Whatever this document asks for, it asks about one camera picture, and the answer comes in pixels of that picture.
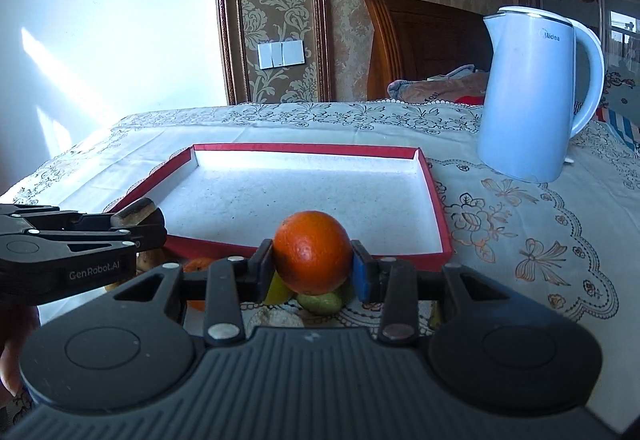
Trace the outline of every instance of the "white tablecloth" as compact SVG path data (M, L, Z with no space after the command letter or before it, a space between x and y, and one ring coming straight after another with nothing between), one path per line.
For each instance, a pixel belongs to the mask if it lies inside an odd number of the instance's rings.
M421 147L445 206L454 260L594 333L604 365L590 407L621 430L640 412L640 157L592 121L572 140L575 163L557 181L512 181L476 155L481 112L480 106L450 103L376 102L244 104L133 115L44 164L0 201L101 212L194 143ZM42 318L101 292L44 305ZM379 312L378 305L355 303L337 322L373 327ZM429 312L430 306L421 306L424 332Z

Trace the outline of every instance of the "tray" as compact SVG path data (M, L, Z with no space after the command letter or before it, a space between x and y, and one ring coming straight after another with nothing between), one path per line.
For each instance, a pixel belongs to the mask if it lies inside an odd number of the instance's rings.
M420 149L315 144L196 144L109 211L140 197L161 208L165 248L186 258L251 255L298 211L335 217L375 257L439 270L452 246Z

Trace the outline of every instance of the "red cloth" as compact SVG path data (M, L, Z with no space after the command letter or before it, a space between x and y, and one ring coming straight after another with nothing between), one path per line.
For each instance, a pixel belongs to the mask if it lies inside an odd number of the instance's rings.
M457 104L470 104L470 105L482 105L484 103L484 96L461 96L456 100Z

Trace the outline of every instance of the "ribbed black surface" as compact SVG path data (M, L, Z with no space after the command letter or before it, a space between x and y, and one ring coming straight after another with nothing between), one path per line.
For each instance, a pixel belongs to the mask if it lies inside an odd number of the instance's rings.
M140 410L75 416L40 407L8 440L603 440L584 410L504 418L457 401L410 350L363 328L259 328L210 350L179 390Z

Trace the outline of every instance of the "kettle spout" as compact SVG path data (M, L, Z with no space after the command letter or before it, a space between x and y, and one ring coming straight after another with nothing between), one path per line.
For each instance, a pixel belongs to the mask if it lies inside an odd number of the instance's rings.
M500 43L500 36L502 35L504 18L505 18L504 13L489 15L484 18L484 25L486 26L486 29L489 32L489 36L491 37L491 44L494 47L494 54L498 49L498 44Z

